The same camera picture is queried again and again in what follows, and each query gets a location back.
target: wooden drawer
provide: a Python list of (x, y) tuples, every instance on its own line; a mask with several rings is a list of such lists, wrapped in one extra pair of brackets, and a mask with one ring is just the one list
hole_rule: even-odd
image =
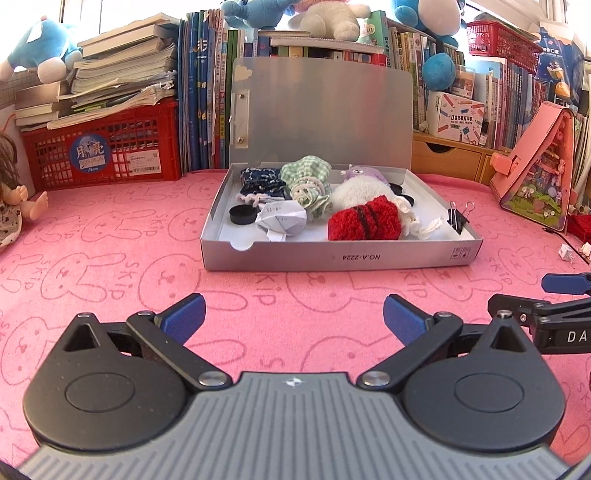
[(481, 157), (479, 152), (413, 141), (411, 171), (417, 174), (438, 174), (478, 181)]
[(495, 173), (495, 169), (491, 166), (491, 156), (486, 155), (482, 177), (480, 178), (480, 183), (488, 185), (491, 182), (491, 178), (495, 175)]

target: metal screw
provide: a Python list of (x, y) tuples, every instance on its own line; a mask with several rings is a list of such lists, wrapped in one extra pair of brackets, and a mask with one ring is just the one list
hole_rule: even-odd
[(386, 372), (372, 370), (365, 372), (361, 377), (361, 381), (368, 387), (384, 387), (390, 383), (390, 375)]
[(496, 316), (502, 319), (510, 319), (513, 316), (513, 312), (510, 310), (499, 310)]
[(199, 375), (199, 383), (204, 387), (221, 387), (228, 382), (228, 376), (224, 372), (204, 372)]

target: label printer box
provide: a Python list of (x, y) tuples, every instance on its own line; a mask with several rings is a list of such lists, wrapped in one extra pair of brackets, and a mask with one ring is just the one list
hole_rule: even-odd
[(478, 145), (483, 117), (483, 103), (451, 93), (429, 93), (427, 122), (434, 137)]

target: doll hair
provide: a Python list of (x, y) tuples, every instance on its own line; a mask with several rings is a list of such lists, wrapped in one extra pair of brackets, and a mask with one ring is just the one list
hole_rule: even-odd
[(9, 189), (18, 187), (17, 146), (7, 134), (0, 132), (0, 183)]

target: red basket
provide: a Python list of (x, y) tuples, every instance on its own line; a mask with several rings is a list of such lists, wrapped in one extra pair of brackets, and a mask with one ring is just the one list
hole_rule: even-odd
[(535, 74), (543, 49), (499, 22), (468, 23), (470, 55), (503, 57)]
[(71, 127), (21, 132), (35, 188), (178, 180), (176, 111), (170, 99)]

